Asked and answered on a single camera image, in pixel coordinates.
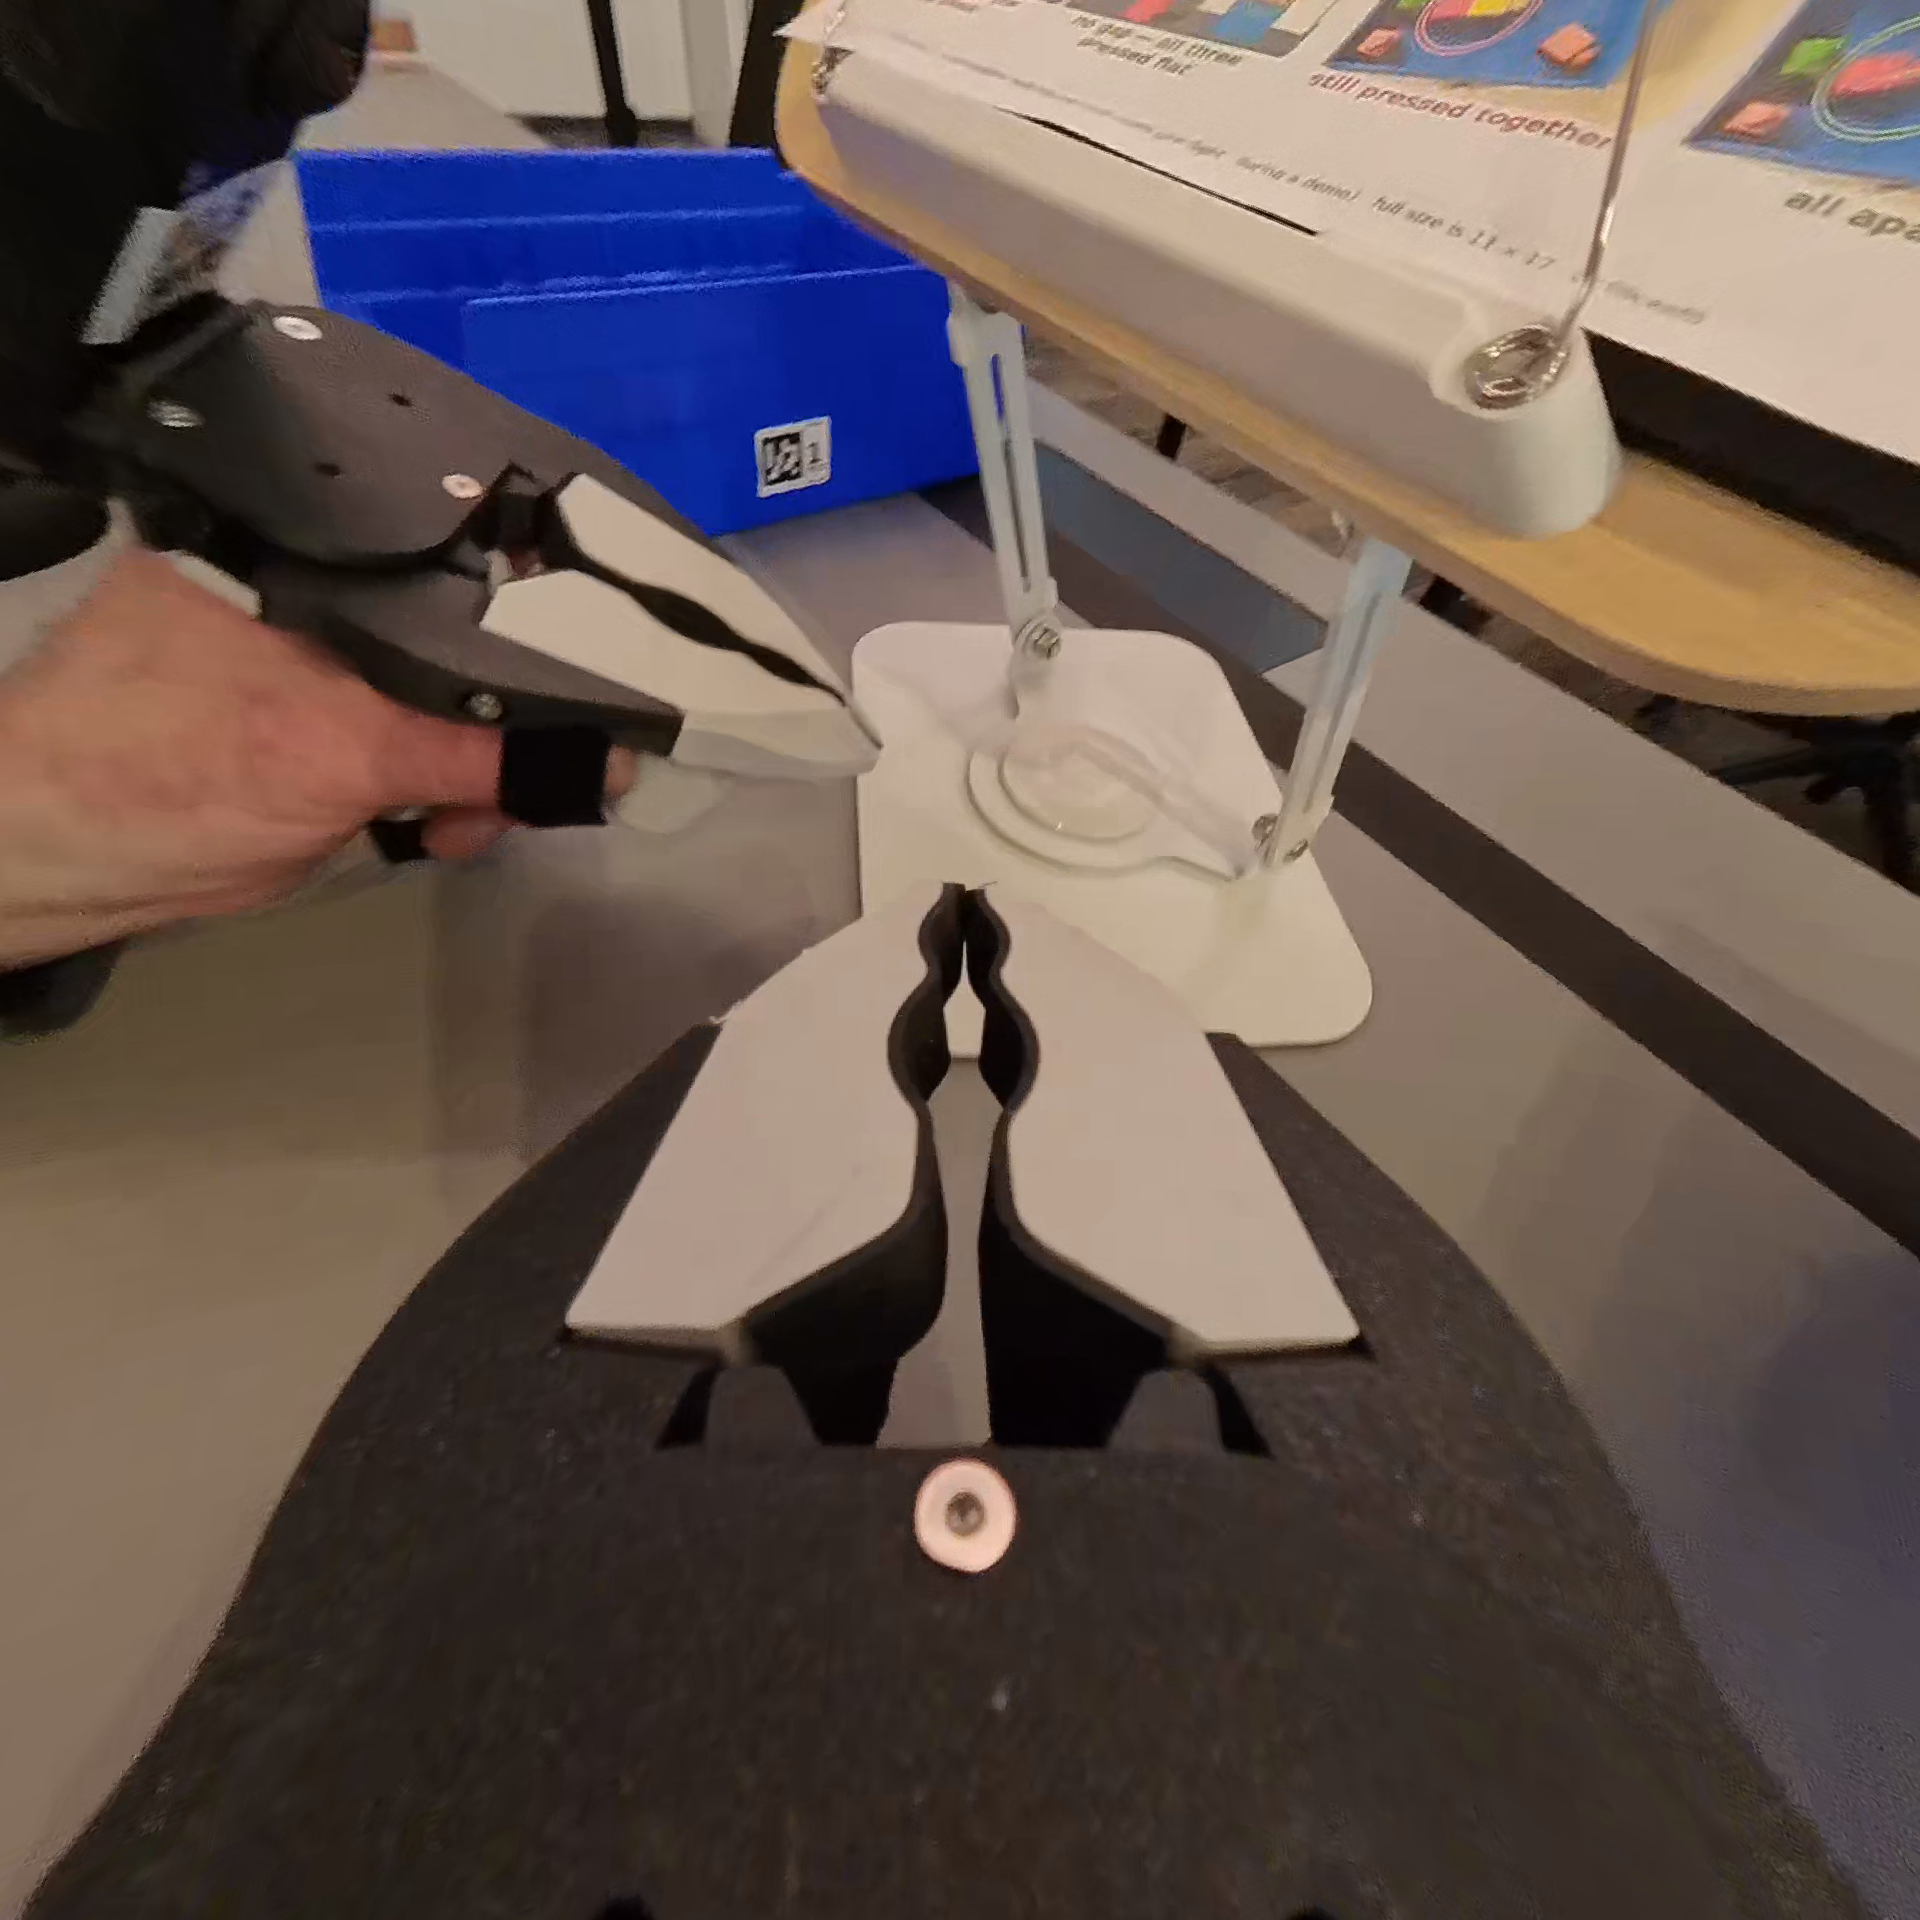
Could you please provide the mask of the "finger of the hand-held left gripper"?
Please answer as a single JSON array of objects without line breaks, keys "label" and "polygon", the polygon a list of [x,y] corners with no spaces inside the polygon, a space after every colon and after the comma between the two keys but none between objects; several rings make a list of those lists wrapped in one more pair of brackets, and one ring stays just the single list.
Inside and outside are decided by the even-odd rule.
[{"label": "finger of the hand-held left gripper", "polygon": [[681,719],[672,763],[751,780],[853,780],[879,741],[808,636],[755,583],[727,592],[749,652],[672,631],[627,592],[585,573],[495,589],[481,629],[573,666]]},{"label": "finger of the hand-held left gripper", "polygon": [[753,583],[707,543],[579,473],[546,505],[543,573],[614,585],[686,639],[749,652],[746,618],[727,613],[734,585]]}]

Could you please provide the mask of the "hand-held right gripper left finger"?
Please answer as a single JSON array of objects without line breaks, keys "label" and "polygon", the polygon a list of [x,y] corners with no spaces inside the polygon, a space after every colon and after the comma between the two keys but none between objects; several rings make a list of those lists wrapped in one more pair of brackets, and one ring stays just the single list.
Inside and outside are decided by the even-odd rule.
[{"label": "hand-held right gripper left finger", "polygon": [[657,1354],[902,1354],[941,1307],[929,1098],[965,890],[919,882],[763,981],[707,1048],[567,1307]]}]

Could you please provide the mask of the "clear round stand disc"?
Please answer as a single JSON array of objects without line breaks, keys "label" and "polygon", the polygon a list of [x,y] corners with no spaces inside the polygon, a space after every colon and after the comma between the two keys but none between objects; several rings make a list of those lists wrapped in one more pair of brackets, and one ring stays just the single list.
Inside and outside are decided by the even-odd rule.
[{"label": "clear round stand disc", "polygon": [[1262,756],[1162,728],[987,716],[952,733],[978,821],[1070,873],[1237,880],[1257,866],[1258,825],[1279,803]]}]

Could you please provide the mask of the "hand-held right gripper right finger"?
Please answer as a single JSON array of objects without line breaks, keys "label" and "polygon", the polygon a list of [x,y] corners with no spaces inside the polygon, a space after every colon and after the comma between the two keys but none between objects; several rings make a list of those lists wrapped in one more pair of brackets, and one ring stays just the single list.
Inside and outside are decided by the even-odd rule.
[{"label": "hand-held right gripper right finger", "polygon": [[967,978],[1025,1252],[1177,1354],[1359,1337],[1210,1036],[1165,983],[997,887],[967,899]]}]

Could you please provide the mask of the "printed instruction sheet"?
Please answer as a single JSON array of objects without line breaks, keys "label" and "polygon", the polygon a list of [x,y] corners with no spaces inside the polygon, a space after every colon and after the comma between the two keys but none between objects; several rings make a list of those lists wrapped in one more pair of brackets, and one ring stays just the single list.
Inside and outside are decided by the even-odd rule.
[{"label": "printed instruction sheet", "polygon": [[1914,3],[853,3],[821,47],[1914,464]]}]

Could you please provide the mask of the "blue plastic bin with tag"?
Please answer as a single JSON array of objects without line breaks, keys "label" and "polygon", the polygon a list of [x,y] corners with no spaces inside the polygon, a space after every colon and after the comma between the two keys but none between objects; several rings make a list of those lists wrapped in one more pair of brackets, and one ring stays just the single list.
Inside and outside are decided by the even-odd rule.
[{"label": "blue plastic bin with tag", "polygon": [[773,151],[303,151],[326,309],[599,447],[707,538],[975,475],[944,280]]}]

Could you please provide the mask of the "grey desk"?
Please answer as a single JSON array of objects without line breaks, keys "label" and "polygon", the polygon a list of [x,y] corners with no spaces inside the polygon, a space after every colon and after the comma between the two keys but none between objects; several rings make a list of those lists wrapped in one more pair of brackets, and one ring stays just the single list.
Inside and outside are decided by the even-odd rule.
[{"label": "grey desk", "polygon": [[[1914,1915],[1914,899],[1417,611],[1334,805],[1374,1008],[1269,1063],[1526,1322]],[[759,789],[178,933],[5,1044],[5,1915],[425,1269],[855,905],[848,792]]]}]

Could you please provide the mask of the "person's left hand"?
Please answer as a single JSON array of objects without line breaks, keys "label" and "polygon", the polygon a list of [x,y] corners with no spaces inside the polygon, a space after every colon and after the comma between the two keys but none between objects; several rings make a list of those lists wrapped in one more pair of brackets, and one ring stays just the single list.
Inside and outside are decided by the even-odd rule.
[{"label": "person's left hand", "polygon": [[481,856],[497,762],[130,549],[5,674],[5,969],[269,905],[400,812]]}]

